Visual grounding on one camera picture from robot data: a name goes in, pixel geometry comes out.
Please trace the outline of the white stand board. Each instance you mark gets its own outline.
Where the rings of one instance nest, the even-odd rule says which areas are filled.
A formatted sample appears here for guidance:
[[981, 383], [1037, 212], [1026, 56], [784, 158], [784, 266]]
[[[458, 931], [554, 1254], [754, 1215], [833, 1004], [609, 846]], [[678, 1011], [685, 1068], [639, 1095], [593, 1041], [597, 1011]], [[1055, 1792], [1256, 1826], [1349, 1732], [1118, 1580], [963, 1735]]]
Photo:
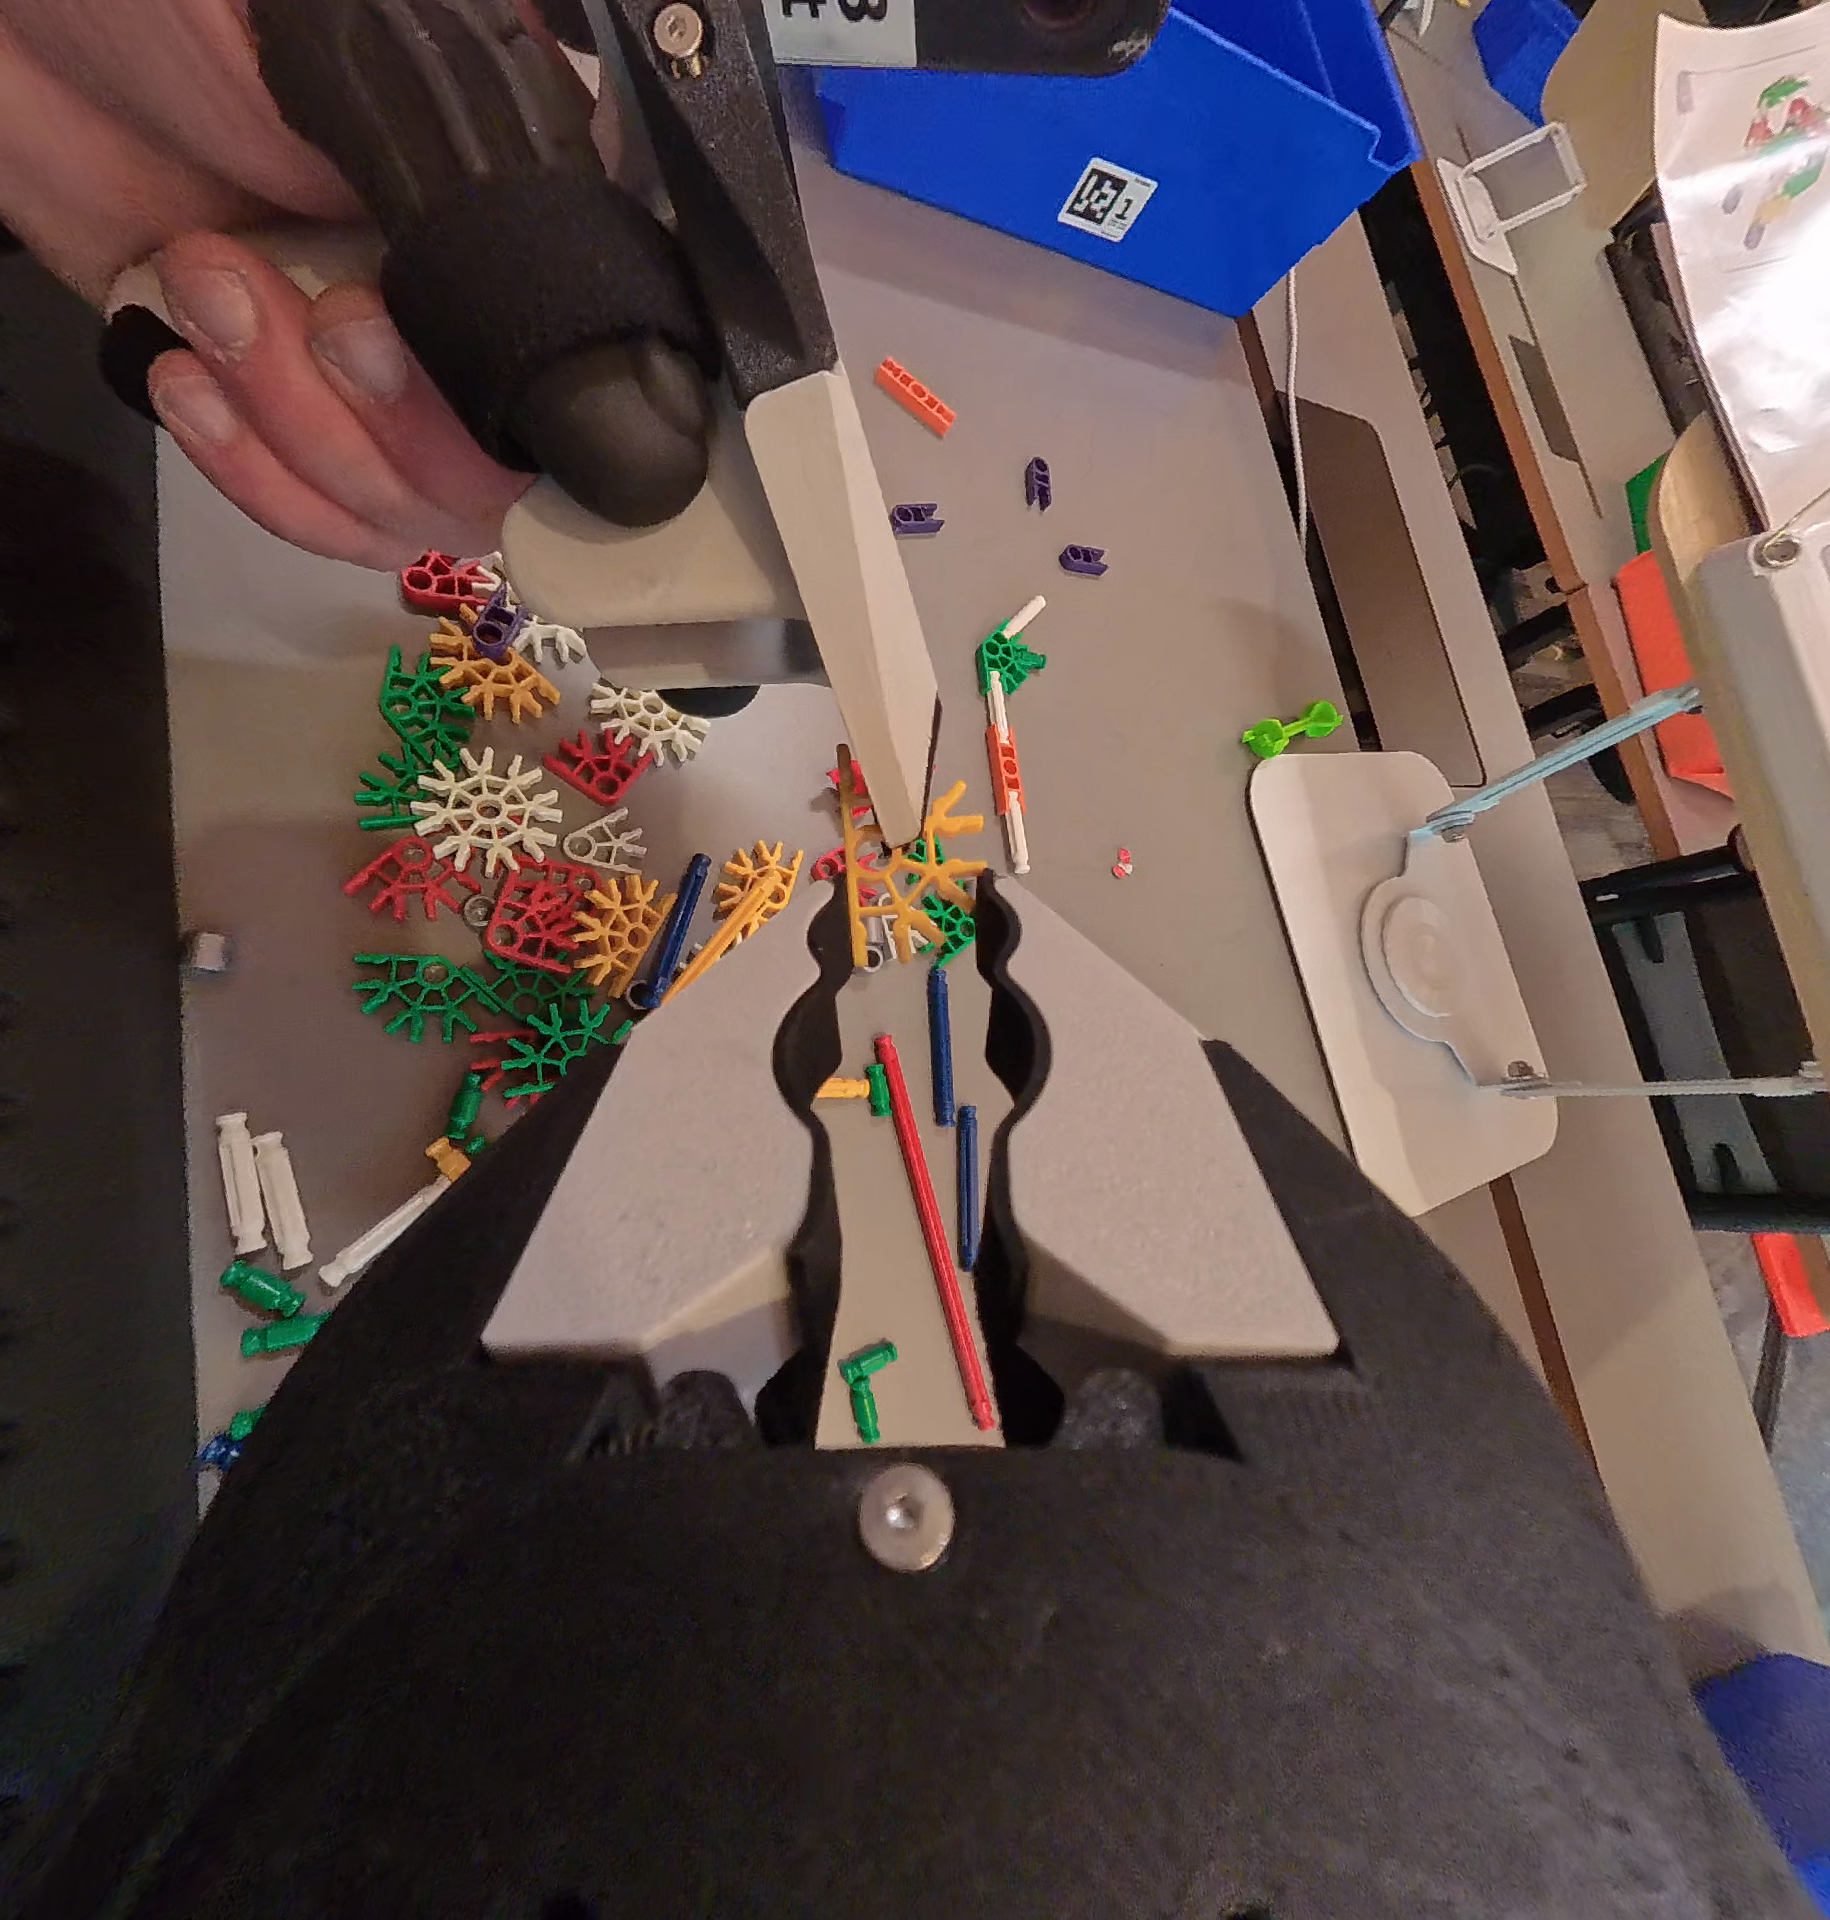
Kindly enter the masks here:
[[1830, 1081], [1830, 499], [1770, 532], [1720, 421], [1696, 420], [1645, 542]]

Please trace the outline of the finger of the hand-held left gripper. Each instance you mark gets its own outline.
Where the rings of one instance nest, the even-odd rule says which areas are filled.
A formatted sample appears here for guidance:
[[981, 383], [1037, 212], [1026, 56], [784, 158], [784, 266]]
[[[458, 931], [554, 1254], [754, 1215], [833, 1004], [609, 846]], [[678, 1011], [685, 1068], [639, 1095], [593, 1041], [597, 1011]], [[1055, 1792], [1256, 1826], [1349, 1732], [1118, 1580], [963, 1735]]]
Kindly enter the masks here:
[[872, 823], [885, 841], [914, 841], [937, 781], [943, 693], [856, 383], [840, 371], [809, 371], [754, 397], [749, 454], [844, 746], [862, 751]]

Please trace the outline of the black mesh chair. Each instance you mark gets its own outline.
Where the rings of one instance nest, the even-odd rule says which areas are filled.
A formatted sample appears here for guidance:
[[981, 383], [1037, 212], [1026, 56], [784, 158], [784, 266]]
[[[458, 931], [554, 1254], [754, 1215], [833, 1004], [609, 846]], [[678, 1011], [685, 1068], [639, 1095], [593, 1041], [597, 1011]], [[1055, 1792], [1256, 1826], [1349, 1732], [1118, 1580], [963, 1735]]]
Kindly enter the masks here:
[[194, 1518], [157, 432], [0, 257], [0, 1855]]

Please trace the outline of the red long toy rod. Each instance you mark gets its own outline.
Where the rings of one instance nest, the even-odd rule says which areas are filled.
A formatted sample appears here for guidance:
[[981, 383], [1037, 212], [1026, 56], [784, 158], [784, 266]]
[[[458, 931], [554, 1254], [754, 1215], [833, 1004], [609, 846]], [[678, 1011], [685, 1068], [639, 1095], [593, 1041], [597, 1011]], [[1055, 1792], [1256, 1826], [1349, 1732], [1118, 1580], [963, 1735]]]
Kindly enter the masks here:
[[884, 1081], [885, 1081], [885, 1121], [895, 1121], [895, 1142], [900, 1142], [900, 1172], [907, 1172], [907, 1204], [924, 1218], [924, 1245], [930, 1245], [930, 1271], [937, 1271], [937, 1309], [943, 1309], [943, 1326], [945, 1326], [954, 1378], [963, 1378], [967, 1421], [981, 1432], [994, 1432], [991, 1366], [981, 1366], [981, 1346], [977, 1346], [977, 1326], [967, 1326], [967, 1299], [963, 1299], [963, 1271], [954, 1271], [954, 1254], [945, 1254], [945, 1235], [943, 1235], [943, 1196], [937, 1196], [937, 1180], [930, 1180], [930, 1142], [924, 1142], [924, 1124], [914, 1124], [900, 1041], [885, 1028], [872, 1028], [872, 1063], [884, 1063]]

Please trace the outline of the clear acrylic holder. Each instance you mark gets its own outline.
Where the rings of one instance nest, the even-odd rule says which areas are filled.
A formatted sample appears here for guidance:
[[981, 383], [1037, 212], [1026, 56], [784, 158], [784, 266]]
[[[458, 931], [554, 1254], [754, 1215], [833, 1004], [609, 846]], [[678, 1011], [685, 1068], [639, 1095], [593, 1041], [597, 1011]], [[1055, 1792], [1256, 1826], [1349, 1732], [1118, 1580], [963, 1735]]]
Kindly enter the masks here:
[[1472, 264], [1522, 274], [1514, 228], [1564, 209], [1587, 178], [1562, 123], [1537, 123], [1472, 158], [1431, 153], [1441, 193]]

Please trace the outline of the person's left hand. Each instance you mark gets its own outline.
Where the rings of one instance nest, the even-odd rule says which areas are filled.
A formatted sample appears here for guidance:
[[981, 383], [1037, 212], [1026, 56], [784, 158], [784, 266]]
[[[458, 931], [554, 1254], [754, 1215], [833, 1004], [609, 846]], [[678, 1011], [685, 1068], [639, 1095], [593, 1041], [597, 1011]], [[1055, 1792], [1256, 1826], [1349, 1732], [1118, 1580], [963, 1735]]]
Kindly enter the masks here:
[[491, 555], [530, 468], [469, 445], [368, 285], [302, 294], [242, 244], [277, 220], [356, 193], [280, 126], [251, 7], [0, 0], [0, 228], [83, 301], [157, 264], [179, 353], [150, 403], [179, 456], [313, 556]]

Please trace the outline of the white stand base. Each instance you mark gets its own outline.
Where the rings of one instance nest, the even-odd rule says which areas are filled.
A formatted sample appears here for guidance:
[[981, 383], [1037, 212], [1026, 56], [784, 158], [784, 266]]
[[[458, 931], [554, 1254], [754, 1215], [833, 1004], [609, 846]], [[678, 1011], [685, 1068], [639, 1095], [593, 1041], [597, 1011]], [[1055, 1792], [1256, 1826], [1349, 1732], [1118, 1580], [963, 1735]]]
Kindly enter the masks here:
[[1275, 751], [1253, 827], [1360, 1172], [1431, 1215], [1551, 1150], [1550, 1058], [1428, 751]]

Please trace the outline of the red toy spool piece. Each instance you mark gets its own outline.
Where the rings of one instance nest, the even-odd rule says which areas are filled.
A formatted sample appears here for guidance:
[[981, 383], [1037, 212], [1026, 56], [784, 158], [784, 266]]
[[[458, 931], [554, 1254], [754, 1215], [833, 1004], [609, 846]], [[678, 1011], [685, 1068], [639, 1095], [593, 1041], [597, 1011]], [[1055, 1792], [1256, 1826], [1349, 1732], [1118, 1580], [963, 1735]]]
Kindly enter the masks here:
[[[856, 841], [868, 846], [868, 838], [872, 838], [872, 797], [868, 797], [868, 773], [862, 773], [862, 760], [844, 760], [844, 815], [856, 815]], [[813, 877], [844, 877], [844, 841], [840, 846], [825, 846], [825, 857], [813, 857]]]

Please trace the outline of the orange plastic bin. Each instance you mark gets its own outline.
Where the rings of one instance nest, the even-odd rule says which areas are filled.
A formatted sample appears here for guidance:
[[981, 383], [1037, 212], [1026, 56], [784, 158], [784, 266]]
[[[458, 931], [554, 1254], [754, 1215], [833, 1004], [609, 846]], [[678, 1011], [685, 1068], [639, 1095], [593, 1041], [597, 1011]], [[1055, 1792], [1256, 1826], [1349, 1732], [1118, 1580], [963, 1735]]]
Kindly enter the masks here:
[[[1690, 649], [1681, 649], [1681, 617], [1675, 617], [1663, 556], [1635, 555], [1611, 573], [1611, 600], [1624, 600], [1624, 623], [1626, 623], [1626, 651], [1635, 651], [1643, 693], [1681, 684], [1690, 678]], [[1675, 781], [1696, 781], [1696, 786], [1708, 786], [1720, 800], [1733, 797], [1730, 766], [1720, 766], [1720, 746], [1716, 746], [1716, 730], [1700, 717], [1670, 717], [1653, 730], [1653, 746], [1663, 746], [1663, 766]]]

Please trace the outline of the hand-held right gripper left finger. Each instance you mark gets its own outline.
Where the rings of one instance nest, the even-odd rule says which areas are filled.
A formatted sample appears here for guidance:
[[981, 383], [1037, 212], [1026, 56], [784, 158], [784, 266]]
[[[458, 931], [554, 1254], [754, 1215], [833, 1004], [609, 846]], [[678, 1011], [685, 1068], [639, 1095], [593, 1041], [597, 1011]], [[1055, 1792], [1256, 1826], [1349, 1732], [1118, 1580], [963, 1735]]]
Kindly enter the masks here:
[[624, 1034], [514, 1257], [482, 1351], [624, 1362], [653, 1390], [728, 1377], [764, 1443], [813, 1443], [840, 1309], [813, 1089], [840, 1068], [844, 978], [844, 905], [798, 879]]

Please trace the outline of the printed instruction sheet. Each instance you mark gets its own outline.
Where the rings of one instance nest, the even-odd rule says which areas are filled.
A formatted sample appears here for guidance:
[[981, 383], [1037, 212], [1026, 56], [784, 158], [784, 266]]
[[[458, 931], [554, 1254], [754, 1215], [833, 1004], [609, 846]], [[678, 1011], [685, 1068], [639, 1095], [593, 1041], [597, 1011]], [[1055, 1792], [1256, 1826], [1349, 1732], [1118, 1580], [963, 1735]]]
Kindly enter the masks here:
[[1653, 183], [1700, 383], [1770, 526], [1830, 494], [1830, 7], [1653, 24]]

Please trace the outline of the pile of colourful toy connectors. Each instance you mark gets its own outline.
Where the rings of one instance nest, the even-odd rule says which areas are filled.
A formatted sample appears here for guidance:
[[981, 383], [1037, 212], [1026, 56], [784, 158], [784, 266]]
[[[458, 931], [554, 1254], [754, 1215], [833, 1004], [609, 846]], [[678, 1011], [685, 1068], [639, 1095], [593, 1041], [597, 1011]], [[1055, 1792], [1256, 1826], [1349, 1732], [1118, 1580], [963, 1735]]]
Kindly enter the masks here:
[[[469, 617], [500, 593], [526, 615], [526, 633], [514, 663], [478, 663]], [[491, 1095], [506, 1111], [537, 1104], [576, 1058], [624, 1041], [685, 978], [779, 918], [809, 857], [749, 841], [662, 879], [629, 786], [685, 766], [704, 723], [597, 678], [576, 736], [520, 751], [482, 730], [554, 723], [564, 684], [547, 665], [576, 665], [584, 642], [537, 617], [500, 555], [447, 556], [428, 542], [394, 573], [394, 600], [428, 615], [428, 642], [381, 663], [373, 723], [388, 746], [351, 797], [373, 846], [345, 894], [394, 939], [458, 918], [469, 953], [356, 951], [351, 987], [388, 1034], [469, 1041], [428, 1142], [428, 1157], [469, 1157]]]

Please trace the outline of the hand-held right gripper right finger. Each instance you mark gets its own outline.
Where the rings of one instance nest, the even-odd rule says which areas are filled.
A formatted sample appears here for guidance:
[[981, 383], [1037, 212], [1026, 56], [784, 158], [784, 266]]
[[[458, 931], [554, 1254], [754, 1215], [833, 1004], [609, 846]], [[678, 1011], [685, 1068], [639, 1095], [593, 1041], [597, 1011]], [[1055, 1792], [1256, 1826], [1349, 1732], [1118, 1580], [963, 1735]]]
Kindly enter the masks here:
[[1202, 1028], [1015, 877], [977, 879], [977, 973], [1009, 1089], [977, 1254], [1000, 1443], [1049, 1447], [1092, 1390], [1111, 1443], [1229, 1447], [1211, 1378], [1324, 1377], [1339, 1326]]

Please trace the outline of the blue plastic bin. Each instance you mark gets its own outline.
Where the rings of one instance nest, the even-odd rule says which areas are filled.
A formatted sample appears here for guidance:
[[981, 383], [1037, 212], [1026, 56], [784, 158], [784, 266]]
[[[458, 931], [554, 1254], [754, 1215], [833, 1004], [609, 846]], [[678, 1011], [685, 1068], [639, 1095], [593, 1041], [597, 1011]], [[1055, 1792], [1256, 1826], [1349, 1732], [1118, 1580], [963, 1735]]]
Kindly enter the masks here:
[[1700, 1679], [1696, 1701], [1817, 1910], [1830, 1910], [1830, 1664], [1770, 1651]]
[[813, 68], [840, 178], [1244, 315], [1417, 158], [1367, 0], [1167, 7], [1111, 81]]

